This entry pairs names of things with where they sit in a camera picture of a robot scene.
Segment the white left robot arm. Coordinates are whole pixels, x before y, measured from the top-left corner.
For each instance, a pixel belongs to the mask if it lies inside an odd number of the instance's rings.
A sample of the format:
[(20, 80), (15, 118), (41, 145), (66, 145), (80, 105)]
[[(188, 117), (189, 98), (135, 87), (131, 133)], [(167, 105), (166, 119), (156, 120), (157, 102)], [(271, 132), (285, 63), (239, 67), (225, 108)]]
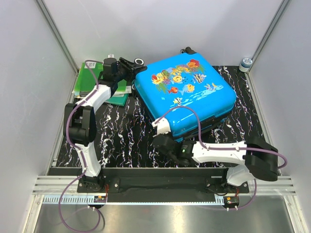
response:
[(76, 149), (82, 164), (82, 175), (91, 177), (88, 187), (94, 192), (104, 189), (105, 180), (99, 177), (101, 165), (97, 160), (94, 140), (97, 133), (95, 113), (99, 107), (111, 98), (122, 80), (131, 82), (139, 72), (147, 67), (141, 58), (130, 62), (124, 58), (108, 57), (102, 61), (103, 71), (95, 75), (90, 63), (95, 60), (85, 60), (85, 66), (93, 75), (95, 85), (92, 91), (76, 103), (67, 103), (64, 111), (63, 134), (67, 142)]

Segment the aluminium frame rail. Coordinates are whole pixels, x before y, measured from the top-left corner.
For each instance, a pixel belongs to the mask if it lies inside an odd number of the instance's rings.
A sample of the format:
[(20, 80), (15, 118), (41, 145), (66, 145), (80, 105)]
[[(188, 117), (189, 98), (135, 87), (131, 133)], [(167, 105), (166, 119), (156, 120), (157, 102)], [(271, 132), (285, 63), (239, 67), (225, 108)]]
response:
[(38, 6), (41, 14), (43, 15), (51, 33), (53, 34), (58, 46), (60, 47), (63, 55), (65, 56), (66, 60), (68, 61), (71, 69), (73, 70), (73, 72), (75, 73), (75, 75), (78, 75), (78, 66), (72, 56), (72, 54), (70, 53), (49, 9), (47, 8), (45, 1), (44, 0), (34, 0), (34, 2), (36, 3), (36, 5)]

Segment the blue capped bottle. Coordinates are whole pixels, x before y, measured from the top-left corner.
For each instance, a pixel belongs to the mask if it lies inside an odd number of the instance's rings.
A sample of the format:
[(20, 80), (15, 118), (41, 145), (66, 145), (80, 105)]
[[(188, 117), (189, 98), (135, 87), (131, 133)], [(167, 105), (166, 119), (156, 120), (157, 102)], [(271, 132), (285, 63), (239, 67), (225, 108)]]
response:
[(243, 58), (239, 65), (239, 70), (241, 72), (248, 72), (252, 64), (253, 60), (251, 58)]

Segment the green plastic folder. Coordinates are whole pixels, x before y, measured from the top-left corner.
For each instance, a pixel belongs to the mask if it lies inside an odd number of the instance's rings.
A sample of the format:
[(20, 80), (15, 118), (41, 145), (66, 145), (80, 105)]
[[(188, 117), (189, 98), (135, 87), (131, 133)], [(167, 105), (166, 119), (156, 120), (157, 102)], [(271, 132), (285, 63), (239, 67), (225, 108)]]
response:
[[(103, 71), (102, 63), (87, 62), (87, 65), (90, 67), (96, 78), (98, 78), (100, 72)], [(76, 96), (81, 95), (82, 93), (89, 93), (93, 90), (96, 81), (92, 72), (87, 68), (85, 63), (82, 63), (74, 88)]]

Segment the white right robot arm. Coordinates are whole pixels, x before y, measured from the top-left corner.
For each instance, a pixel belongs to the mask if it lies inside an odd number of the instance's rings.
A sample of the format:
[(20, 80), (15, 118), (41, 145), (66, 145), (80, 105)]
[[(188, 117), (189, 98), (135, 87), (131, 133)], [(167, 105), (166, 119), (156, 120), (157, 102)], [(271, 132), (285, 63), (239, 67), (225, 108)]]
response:
[(278, 150), (260, 138), (213, 144), (193, 140), (177, 142), (167, 134), (159, 134), (152, 145), (183, 166), (208, 162), (235, 164), (220, 181), (222, 190), (228, 193), (249, 180), (274, 182), (278, 178)]

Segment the blue suitcase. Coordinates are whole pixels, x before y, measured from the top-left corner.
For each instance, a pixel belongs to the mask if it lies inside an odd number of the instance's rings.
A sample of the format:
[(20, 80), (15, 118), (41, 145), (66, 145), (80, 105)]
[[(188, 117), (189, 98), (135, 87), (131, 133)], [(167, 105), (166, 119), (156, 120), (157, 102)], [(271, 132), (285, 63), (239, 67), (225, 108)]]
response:
[(150, 118), (167, 119), (180, 142), (210, 131), (231, 114), (236, 93), (199, 53), (186, 47), (179, 55), (147, 65), (134, 88)]

